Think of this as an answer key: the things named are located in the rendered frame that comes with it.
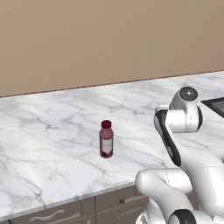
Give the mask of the dark red drink bottle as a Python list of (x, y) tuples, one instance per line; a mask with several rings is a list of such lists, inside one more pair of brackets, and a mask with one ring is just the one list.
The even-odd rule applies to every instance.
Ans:
[(114, 132), (112, 122), (104, 120), (101, 122), (100, 130), (100, 155), (103, 158), (111, 158), (113, 155)]

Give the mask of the grey drawer front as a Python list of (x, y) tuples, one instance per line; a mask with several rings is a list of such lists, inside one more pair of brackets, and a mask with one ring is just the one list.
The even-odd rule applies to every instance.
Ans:
[(145, 196), (134, 185), (112, 192), (105, 192), (95, 197), (96, 212), (107, 211), (144, 198)]
[(96, 215), (96, 224), (136, 224), (144, 209), (144, 205), (136, 203), (101, 212)]
[(13, 218), (10, 224), (63, 224), (80, 217), (81, 203), (73, 202)]

